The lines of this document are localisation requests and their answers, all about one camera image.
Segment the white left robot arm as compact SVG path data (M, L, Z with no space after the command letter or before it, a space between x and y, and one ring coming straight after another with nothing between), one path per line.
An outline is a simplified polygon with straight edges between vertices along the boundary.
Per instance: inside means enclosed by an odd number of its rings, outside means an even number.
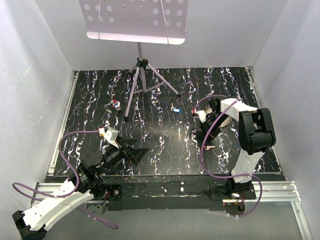
M102 175L121 161L137 165L148 148L134 147L136 138L117 137L104 151L91 150L76 173L69 176L51 195L25 211L13 213L13 221L23 240L42 240L61 218L92 199L103 202L121 199L122 187L106 183Z

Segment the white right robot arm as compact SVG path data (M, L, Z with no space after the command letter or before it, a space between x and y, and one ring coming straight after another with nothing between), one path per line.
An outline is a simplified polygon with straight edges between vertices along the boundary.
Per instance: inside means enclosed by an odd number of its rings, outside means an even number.
M238 122L238 142L240 154L235 167L225 177L226 184L221 192L237 199L250 190L252 177L260 158L276 143L276 135L271 112L268 108L256 108L235 98L211 95L210 113L193 109L193 116L200 120L199 127L204 133L200 154L221 132L221 125L232 118Z

